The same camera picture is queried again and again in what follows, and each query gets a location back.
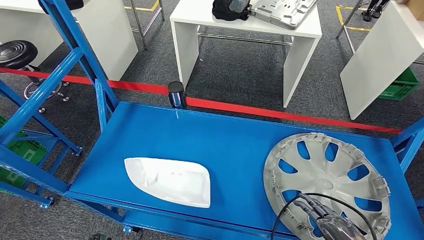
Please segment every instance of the white desk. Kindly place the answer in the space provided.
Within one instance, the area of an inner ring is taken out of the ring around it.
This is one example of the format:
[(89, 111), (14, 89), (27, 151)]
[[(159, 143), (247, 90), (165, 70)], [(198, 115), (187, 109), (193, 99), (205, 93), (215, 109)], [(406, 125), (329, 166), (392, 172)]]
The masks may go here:
[[(119, 81), (138, 52), (122, 0), (84, 0), (72, 11), (110, 80)], [(38, 49), (31, 63), (41, 64), (62, 42), (37, 0), (0, 0), (0, 43), (27, 40)]]
[(288, 30), (254, 16), (246, 21), (215, 19), (212, 3), (213, 0), (180, 0), (170, 16), (179, 80), (186, 87), (199, 56), (198, 25), (293, 36), (284, 63), (283, 106), (286, 108), (322, 36), (317, 6), (296, 30)]
[(424, 53), (424, 22), (391, 1), (340, 74), (350, 118), (356, 119)]

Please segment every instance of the chrome pole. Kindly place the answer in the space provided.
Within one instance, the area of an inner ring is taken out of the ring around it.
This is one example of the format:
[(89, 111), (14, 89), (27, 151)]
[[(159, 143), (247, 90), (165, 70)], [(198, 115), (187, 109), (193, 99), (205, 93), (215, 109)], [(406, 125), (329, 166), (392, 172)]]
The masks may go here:
[(143, 35), (142, 26), (140, 25), (139, 16), (137, 15), (136, 6), (134, 5), (134, 0), (129, 0), (129, 1), (131, 2), (132, 12), (134, 13), (135, 22), (137, 23), (138, 33), (140, 34), (141, 41), (143, 42), (144, 50), (147, 50), (145, 36)]
[(162, 21), (165, 21), (164, 5), (162, 5), (162, 0), (159, 0), (160, 13), (162, 14)]
[(352, 50), (352, 53), (355, 54), (355, 48), (354, 48), (354, 45), (352, 44), (351, 36), (349, 36), (348, 29), (346, 28), (346, 26), (343, 26), (343, 30), (344, 30), (344, 33), (346, 34), (347, 41), (349, 42), (350, 49)]
[(349, 21), (351, 20), (351, 18), (353, 17), (353, 15), (355, 14), (355, 12), (358, 10), (359, 6), (362, 4), (363, 0), (358, 0), (358, 2), (356, 3), (356, 5), (353, 7), (352, 11), (350, 12), (349, 16), (346, 18), (345, 21), (343, 21), (343, 25), (340, 27), (340, 30), (337, 33), (337, 36), (335, 37), (336, 39), (339, 39), (340, 35), (343, 32), (343, 29), (346, 25), (348, 25)]
[(206, 33), (198, 33), (197, 36), (203, 37), (203, 38), (235, 40), (235, 41), (243, 41), (243, 42), (250, 42), (250, 43), (272, 44), (272, 45), (281, 45), (281, 46), (291, 46), (293, 44), (292, 42), (271, 41), (271, 40), (236, 37), (236, 36), (222, 36), (222, 35), (206, 34)]

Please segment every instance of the metal table leg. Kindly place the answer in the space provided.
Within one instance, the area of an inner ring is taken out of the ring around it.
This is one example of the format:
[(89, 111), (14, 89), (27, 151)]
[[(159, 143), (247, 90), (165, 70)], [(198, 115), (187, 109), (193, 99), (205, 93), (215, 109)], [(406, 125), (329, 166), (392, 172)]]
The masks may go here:
[(136, 6), (134, 4), (134, 0), (129, 0), (131, 2), (132, 12), (134, 13), (135, 22), (137, 23), (138, 34), (140, 34), (141, 41), (143, 42), (144, 50), (147, 50), (147, 44), (145, 40), (145, 36), (143, 34), (142, 26), (140, 25), (139, 16), (137, 15)]
[(165, 21), (164, 6), (162, 5), (162, 0), (159, 0), (160, 13), (162, 14), (162, 21)]
[(346, 31), (346, 34), (348, 34), (348, 31), (345, 30), (345, 26), (348, 25), (349, 21), (351, 20), (352, 16), (355, 14), (355, 12), (358, 10), (359, 6), (362, 4), (363, 0), (358, 0), (356, 5), (353, 7), (352, 11), (350, 12), (349, 16), (347, 17), (346, 21), (343, 21), (343, 25), (340, 27), (340, 30), (337, 33), (336, 39), (339, 39), (340, 35), (342, 34), (343, 30)]

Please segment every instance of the red floor tape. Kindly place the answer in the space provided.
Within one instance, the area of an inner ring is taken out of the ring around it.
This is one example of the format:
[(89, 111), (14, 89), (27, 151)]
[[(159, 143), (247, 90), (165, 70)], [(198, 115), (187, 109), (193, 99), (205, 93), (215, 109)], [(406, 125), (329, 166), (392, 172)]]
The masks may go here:
[[(14, 70), (14, 69), (8, 69), (8, 68), (0, 68), (0, 73), (19, 74), (19, 75), (25, 75), (30, 77), (36, 77), (36, 78), (47, 78), (50, 75), (49, 73), (44, 73), (44, 72), (23, 71), (23, 70)], [(83, 77), (83, 76), (67, 75), (64, 77), (63, 81), (70, 82), (70, 83), (77, 83), (77, 84), (89, 84), (89, 85), (91, 84), (88, 77)], [(168, 88), (167, 86), (164, 86), (164, 85), (146, 84), (146, 83), (138, 83), (138, 82), (130, 82), (130, 81), (108, 80), (107, 82), (109, 83), (111, 88), (116, 88), (116, 89), (133, 90), (133, 91), (162, 94), (162, 95), (168, 94)], [(219, 101), (211, 101), (211, 100), (199, 99), (194, 97), (187, 97), (186, 100), (187, 100), (187, 105), (191, 107), (222, 110), (222, 111), (228, 111), (228, 112), (251, 114), (251, 115), (257, 115), (257, 116), (286, 119), (286, 120), (299, 121), (299, 122), (305, 122), (305, 123), (331, 125), (331, 126), (338, 126), (338, 127), (351, 128), (351, 129), (362, 129), (362, 130), (369, 130), (369, 131), (383, 132), (383, 133), (399, 134), (402, 132), (400, 129), (395, 129), (395, 128), (374, 126), (374, 125), (327, 119), (327, 118), (321, 118), (321, 117), (303, 116), (303, 115), (298, 115), (293, 113), (263, 109), (263, 108), (252, 107), (252, 106), (243, 106), (243, 105), (237, 105), (237, 104), (231, 104), (231, 103), (225, 103), (225, 102), (219, 102)]]
[(252, 106), (243, 106), (243, 105), (237, 105), (237, 104), (231, 104), (231, 103), (225, 103), (225, 102), (219, 102), (219, 101), (198, 99), (193, 97), (187, 97), (186, 100), (187, 100), (187, 105), (192, 107), (223, 110), (223, 111), (229, 111), (229, 112), (258, 115), (258, 116), (271, 117), (271, 118), (277, 118), (277, 119), (286, 119), (286, 120), (299, 121), (299, 122), (305, 122), (305, 123), (332, 125), (332, 126), (338, 126), (338, 127), (344, 127), (344, 128), (350, 128), (350, 129), (362, 129), (362, 130), (370, 130), (370, 131), (392, 133), (392, 134), (401, 133), (401, 130), (394, 129), (394, 128), (373, 126), (368, 124), (327, 119), (327, 118), (321, 118), (321, 117), (303, 116), (303, 115), (298, 115), (293, 113), (263, 109), (263, 108), (252, 107)]

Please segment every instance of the green crate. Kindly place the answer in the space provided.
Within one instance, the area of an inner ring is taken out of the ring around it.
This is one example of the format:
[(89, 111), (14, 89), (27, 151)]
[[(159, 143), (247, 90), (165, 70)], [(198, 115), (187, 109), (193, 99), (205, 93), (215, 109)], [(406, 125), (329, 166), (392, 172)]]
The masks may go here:
[[(3, 127), (6, 122), (7, 120), (0, 116), (0, 128)], [(26, 137), (28, 135), (23, 131), (19, 131), (16, 136)], [(47, 148), (34, 140), (11, 141), (7, 145), (7, 148), (35, 165), (37, 165), (47, 153)], [(8, 183), (17, 188), (22, 188), (27, 180), (16, 173), (0, 167), (0, 181)], [(0, 192), (7, 193), (7, 191), (3, 189), (0, 189)]]
[(408, 67), (402, 74), (388, 86), (379, 99), (402, 100), (420, 84), (414, 72)]

